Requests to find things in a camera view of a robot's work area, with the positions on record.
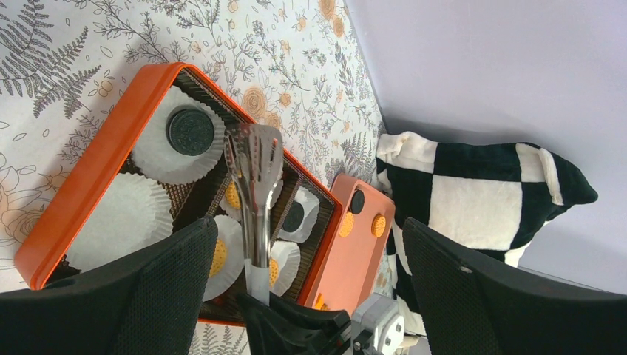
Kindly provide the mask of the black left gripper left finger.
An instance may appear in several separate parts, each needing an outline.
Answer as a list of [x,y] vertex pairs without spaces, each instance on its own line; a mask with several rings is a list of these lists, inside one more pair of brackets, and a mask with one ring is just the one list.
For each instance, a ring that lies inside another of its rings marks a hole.
[[40,291],[1,295],[3,354],[186,354],[217,242],[212,217]]

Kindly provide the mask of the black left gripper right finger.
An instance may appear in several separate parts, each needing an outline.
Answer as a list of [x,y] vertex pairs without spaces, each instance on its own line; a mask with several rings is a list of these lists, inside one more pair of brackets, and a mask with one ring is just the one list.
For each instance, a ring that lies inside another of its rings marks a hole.
[[624,354],[626,296],[508,266],[408,219],[404,250],[432,354]]

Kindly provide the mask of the orange compartment box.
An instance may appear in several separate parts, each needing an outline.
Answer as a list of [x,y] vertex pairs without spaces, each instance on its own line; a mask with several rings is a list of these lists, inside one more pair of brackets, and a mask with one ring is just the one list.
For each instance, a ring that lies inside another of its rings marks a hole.
[[174,229],[181,230],[205,216],[215,216],[231,180],[231,168],[241,168],[239,148],[248,148],[250,167],[269,167],[260,156],[260,144],[271,147],[272,158],[283,159],[284,186],[271,210],[271,239],[288,215],[296,194],[310,191],[320,210],[313,234],[301,249],[296,279],[284,294],[286,300],[313,307],[326,255],[343,213],[343,205],[299,161],[279,151],[279,131],[256,124],[213,81],[190,64],[148,64],[142,67],[109,117],[76,163],[66,182],[17,251],[16,268],[33,291],[43,291],[59,280],[58,264],[84,227],[106,190],[121,172],[136,172],[131,151],[168,89],[178,88],[207,104],[226,121],[226,156],[217,167],[194,183],[167,183],[172,200]]

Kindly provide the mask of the pink cookie tray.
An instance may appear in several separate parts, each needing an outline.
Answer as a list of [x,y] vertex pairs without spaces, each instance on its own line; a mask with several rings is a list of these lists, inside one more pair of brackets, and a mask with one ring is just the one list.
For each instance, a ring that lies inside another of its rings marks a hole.
[[[355,189],[365,193],[365,205],[355,214],[354,227],[347,237],[339,236],[343,217]],[[323,231],[322,244],[314,258],[297,303],[314,308],[318,293],[332,311],[352,313],[370,295],[379,264],[384,254],[391,223],[395,214],[393,201],[368,183],[346,174],[335,178],[331,188],[335,203],[331,221]],[[377,238],[371,233],[371,223],[377,214],[387,218],[384,234]]]

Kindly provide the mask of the metal tongs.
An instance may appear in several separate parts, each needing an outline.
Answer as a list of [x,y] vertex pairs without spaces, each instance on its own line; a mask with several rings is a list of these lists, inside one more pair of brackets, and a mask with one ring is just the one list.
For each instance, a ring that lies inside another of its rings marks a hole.
[[282,135],[272,126],[226,127],[224,155],[241,205],[246,289],[263,305],[270,303],[270,210],[283,153]]

